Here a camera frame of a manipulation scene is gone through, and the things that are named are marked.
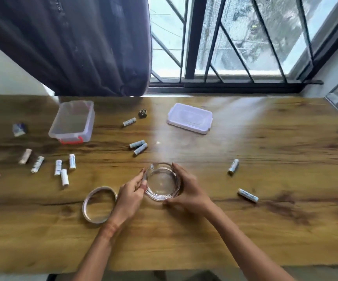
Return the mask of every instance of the gray curtain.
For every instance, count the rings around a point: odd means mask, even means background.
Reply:
[[[148,0],[0,0],[0,49],[56,95],[140,96]]]

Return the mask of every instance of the glass bowl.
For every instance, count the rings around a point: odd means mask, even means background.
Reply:
[[[144,174],[144,179],[147,180],[146,193],[159,202],[177,196],[181,186],[180,177],[168,163],[151,164]]]

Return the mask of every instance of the wood grain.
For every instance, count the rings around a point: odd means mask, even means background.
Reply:
[[[92,98],[91,141],[60,145],[48,136],[58,110],[50,97],[0,96],[0,272],[72,272],[98,227],[80,212],[94,188],[118,191],[151,162],[176,161],[198,176],[228,216],[280,265],[338,264],[338,114],[323,99],[298,97]],[[213,112],[200,135],[166,123],[176,102]],[[145,108],[148,117],[121,128]],[[25,122],[29,134],[12,135]],[[146,140],[137,156],[129,143]],[[18,165],[25,148],[45,161]],[[61,190],[56,159],[76,155]],[[233,177],[234,158],[240,167]],[[253,205],[242,188],[259,197]],[[211,225],[145,197],[117,240],[113,270],[215,268],[235,264]]]

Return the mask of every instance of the hand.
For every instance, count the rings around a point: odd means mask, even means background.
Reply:
[[[147,180],[142,181],[144,171],[145,169],[143,168],[137,176],[120,187],[116,205],[108,221],[121,226],[138,211],[144,192],[147,189]]]
[[[192,213],[205,215],[206,209],[212,204],[212,201],[199,186],[196,176],[176,163],[172,163],[172,167],[182,180],[183,192],[177,197],[164,200],[163,204],[180,205]]]

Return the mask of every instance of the window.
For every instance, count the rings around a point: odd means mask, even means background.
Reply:
[[[338,23],[338,0],[149,0],[149,10],[151,81],[164,83],[304,83]]]

